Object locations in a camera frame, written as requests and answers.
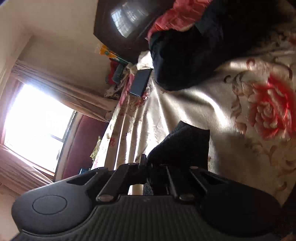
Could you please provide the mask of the dark grey checked pants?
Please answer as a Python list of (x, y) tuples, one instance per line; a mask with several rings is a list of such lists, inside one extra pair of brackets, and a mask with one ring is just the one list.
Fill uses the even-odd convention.
[(177, 126), (147, 156), (156, 165), (197, 166), (208, 170), (210, 130), (179, 121)]

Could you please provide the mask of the yellow green cloth on bench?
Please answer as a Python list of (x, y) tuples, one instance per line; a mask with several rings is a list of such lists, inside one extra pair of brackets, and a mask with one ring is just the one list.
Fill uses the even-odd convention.
[(91, 155), (90, 155), (90, 158), (92, 159), (93, 162), (95, 161), (95, 158), (96, 158), (96, 156), (97, 156), (97, 154), (98, 154), (98, 151), (99, 151), (99, 148), (100, 148), (101, 141), (102, 141), (102, 138), (99, 136), (99, 137), (98, 137), (98, 140), (97, 140), (97, 142), (96, 142), (96, 145), (95, 145), (95, 147), (94, 147), (94, 149), (93, 149), (93, 151), (92, 151), (92, 153), (91, 153)]

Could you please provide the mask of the blue item on bench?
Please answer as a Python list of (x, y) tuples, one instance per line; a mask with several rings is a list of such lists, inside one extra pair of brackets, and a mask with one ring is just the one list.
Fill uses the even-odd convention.
[(90, 170), (91, 170), (90, 168), (81, 168), (80, 171), (79, 171), (79, 175), (84, 174), (84, 173), (86, 173), (86, 172), (88, 172)]

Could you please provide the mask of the maroon window bench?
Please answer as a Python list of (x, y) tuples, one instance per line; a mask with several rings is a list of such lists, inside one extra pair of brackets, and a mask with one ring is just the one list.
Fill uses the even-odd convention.
[(80, 173), (92, 166), (91, 154), (98, 138), (103, 137), (108, 123), (76, 113), (62, 147), (62, 153), (55, 171), (55, 181)]

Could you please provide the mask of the right beige curtain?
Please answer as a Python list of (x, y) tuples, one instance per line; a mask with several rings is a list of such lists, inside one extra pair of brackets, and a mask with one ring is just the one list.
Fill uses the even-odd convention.
[(71, 84), (60, 77), (24, 61), (16, 61), (11, 75), (23, 84), (30, 84), (54, 97), (67, 107), (98, 121), (109, 122), (118, 101)]

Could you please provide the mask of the beige curtain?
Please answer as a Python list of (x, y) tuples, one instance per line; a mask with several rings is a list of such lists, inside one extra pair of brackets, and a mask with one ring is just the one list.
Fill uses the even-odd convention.
[(1, 184), (17, 194), (53, 183), (32, 164), (4, 145), (1, 145), (0, 158)]
[(60, 77), (24, 61), (16, 61), (11, 75), (23, 84), (30, 84), (54, 97), (67, 107), (98, 121), (109, 122), (118, 101), (71, 84)]

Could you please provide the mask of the floral satin bedspread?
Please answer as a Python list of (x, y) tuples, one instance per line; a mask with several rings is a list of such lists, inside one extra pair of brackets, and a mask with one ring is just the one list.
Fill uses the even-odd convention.
[(210, 171), (284, 203), (295, 185), (295, 19), (249, 54), (180, 91), (149, 79), (115, 109), (93, 168), (138, 162), (183, 121), (210, 130)]

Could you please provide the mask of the clothes pile on nightstand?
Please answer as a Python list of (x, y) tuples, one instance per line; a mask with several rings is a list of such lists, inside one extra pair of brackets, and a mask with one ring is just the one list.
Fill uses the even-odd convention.
[(108, 89), (105, 91), (104, 97), (118, 99), (125, 85), (127, 78), (126, 64), (122, 64), (110, 58), (110, 72), (106, 77)]

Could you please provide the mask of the left beige curtain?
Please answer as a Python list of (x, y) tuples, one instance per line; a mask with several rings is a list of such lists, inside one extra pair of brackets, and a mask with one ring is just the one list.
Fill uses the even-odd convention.
[(4, 145), (1, 145), (0, 158), (1, 184), (17, 194), (53, 183), (32, 164)]

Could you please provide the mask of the orange green box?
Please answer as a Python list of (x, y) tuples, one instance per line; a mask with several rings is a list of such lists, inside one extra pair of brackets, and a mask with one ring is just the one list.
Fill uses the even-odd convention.
[(128, 64), (129, 62), (124, 60), (123, 58), (119, 57), (116, 53), (111, 51), (106, 45), (104, 44), (98, 44), (95, 53), (98, 53), (100, 55), (106, 56), (111, 60), (117, 61), (122, 64)]

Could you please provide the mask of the dark wooden headboard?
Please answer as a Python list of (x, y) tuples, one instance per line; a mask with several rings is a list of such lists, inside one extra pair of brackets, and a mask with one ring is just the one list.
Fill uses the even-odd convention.
[(100, 0), (94, 36), (123, 60), (135, 64), (140, 53), (149, 48), (145, 38), (152, 24), (173, 4), (172, 0)]

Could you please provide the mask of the black crumpled garment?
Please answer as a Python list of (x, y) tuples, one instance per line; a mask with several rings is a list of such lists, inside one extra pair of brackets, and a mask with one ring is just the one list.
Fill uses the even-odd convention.
[(197, 85), (221, 64), (261, 47), (294, 18), (292, 1), (212, 1), (188, 30), (152, 34), (155, 81), (167, 91)]

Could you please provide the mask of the red pink garment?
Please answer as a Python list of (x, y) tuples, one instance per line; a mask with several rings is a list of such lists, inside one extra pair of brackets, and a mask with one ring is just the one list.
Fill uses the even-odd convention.
[(152, 34), (159, 31), (185, 31), (200, 20), (205, 9), (210, 4), (208, 0), (178, 0), (173, 7), (158, 17), (148, 31), (146, 39), (149, 41)]

